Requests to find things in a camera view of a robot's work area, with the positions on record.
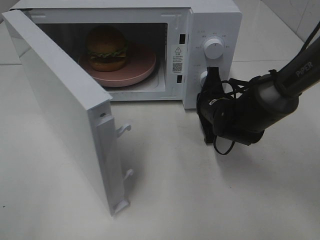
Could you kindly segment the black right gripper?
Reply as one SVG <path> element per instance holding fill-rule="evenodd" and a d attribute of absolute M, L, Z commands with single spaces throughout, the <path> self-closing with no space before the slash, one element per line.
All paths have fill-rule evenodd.
<path fill-rule="evenodd" d="M 224 91 L 219 67 L 207 67 L 207 75 L 196 98 L 196 113 L 206 144 L 215 145 L 218 137 L 231 141 L 232 145 L 236 143 L 232 136 L 234 103 L 234 97 Z"/>

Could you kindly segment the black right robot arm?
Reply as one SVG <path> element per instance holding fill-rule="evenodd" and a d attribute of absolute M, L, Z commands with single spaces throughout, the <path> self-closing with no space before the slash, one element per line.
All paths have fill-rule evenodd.
<path fill-rule="evenodd" d="M 318 39 L 280 71 L 250 81 L 227 80 L 231 92 L 224 91 L 219 68 L 207 68 L 196 100 L 205 143 L 215 144 L 217 137 L 247 146 L 257 143 L 265 129 L 293 113 L 300 95 L 319 81 Z"/>

